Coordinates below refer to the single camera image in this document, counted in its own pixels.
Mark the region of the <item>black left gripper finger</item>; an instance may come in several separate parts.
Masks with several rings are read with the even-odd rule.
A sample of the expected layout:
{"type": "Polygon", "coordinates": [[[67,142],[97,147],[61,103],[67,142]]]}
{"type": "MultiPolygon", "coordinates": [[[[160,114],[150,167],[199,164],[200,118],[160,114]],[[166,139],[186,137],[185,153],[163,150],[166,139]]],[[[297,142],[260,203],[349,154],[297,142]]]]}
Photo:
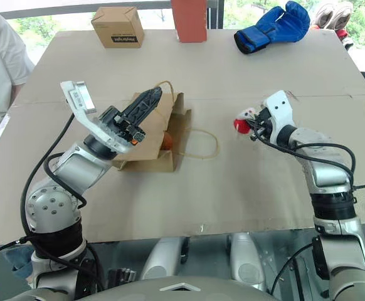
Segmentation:
{"type": "Polygon", "coordinates": [[[131,123],[138,126],[157,107],[162,96],[161,88],[152,88],[142,92],[133,102],[131,123]]]}
{"type": "Polygon", "coordinates": [[[161,99],[161,89],[144,91],[122,112],[126,121],[143,121],[157,106],[161,99]]]}

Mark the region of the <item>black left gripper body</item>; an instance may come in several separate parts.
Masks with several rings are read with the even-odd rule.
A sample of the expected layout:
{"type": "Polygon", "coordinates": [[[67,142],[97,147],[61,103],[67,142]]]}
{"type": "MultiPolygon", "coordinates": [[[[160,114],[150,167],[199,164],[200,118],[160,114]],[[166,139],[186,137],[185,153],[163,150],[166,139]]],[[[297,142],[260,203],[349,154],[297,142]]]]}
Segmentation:
{"type": "Polygon", "coordinates": [[[128,106],[122,112],[110,106],[99,116],[99,121],[116,136],[136,145],[145,138],[145,132],[140,128],[140,124],[146,117],[147,113],[139,106],[128,106]]]}

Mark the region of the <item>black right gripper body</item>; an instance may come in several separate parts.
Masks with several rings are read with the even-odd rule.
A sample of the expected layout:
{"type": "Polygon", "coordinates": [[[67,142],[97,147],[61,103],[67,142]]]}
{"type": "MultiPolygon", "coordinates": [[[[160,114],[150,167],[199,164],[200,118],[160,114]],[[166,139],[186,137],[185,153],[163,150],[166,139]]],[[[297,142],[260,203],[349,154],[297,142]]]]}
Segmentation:
{"type": "Polygon", "coordinates": [[[272,122],[269,109],[264,107],[258,113],[255,114],[255,133],[263,137],[265,140],[269,140],[272,133],[272,122]]]}

